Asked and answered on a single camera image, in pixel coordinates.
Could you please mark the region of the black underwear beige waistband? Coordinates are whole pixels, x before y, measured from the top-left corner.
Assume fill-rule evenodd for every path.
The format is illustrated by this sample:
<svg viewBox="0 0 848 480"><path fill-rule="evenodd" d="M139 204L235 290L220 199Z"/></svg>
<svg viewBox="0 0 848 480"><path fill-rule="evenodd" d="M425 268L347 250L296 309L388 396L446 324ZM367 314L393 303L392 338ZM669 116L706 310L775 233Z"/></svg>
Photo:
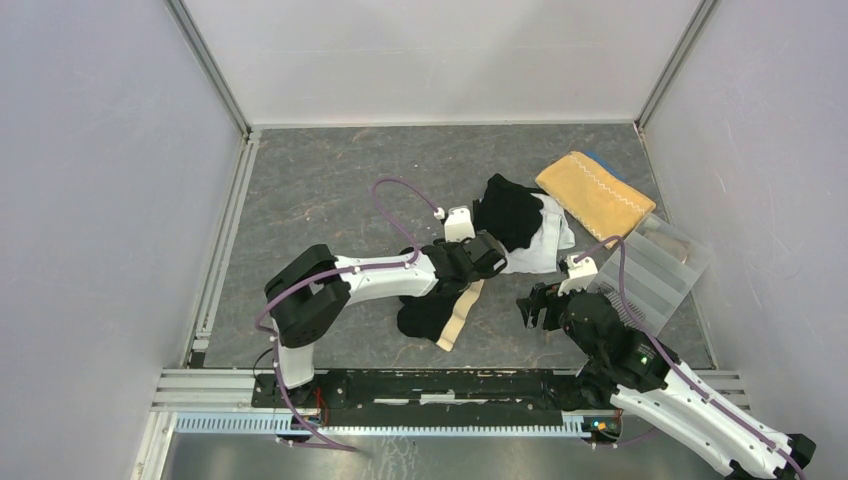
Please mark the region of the black underwear beige waistband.
<svg viewBox="0 0 848 480"><path fill-rule="evenodd" d="M407 337L429 340L451 352L484 284L484 280L474 282L455 295L400 297L401 308L396 317L398 330Z"/></svg>

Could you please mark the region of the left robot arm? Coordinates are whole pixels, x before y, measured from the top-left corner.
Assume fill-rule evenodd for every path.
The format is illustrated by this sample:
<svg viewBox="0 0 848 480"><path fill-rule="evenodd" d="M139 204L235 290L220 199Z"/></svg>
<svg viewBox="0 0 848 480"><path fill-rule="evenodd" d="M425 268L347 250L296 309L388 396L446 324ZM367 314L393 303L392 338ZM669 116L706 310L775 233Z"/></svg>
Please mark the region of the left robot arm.
<svg viewBox="0 0 848 480"><path fill-rule="evenodd" d="M307 248L264 286L263 311L273 319L279 373L275 392L290 407L314 394L314 344L340 313L388 297L454 296L507 266L504 249L488 233L461 241L438 239L388 257L333 254L326 244Z"/></svg>

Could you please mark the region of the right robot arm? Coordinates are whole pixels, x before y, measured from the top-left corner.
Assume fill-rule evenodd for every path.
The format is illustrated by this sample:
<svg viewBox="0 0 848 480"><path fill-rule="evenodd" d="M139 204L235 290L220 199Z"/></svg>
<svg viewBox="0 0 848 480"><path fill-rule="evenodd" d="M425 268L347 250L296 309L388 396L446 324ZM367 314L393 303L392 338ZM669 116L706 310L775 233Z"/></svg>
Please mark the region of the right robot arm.
<svg viewBox="0 0 848 480"><path fill-rule="evenodd" d="M516 301L524 325L563 331L586 355L576 376L591 408L629 411L727 479L800 479L817 445L772 429L702 380L677 354L621 320L603 294L539 283Z"/></svg>

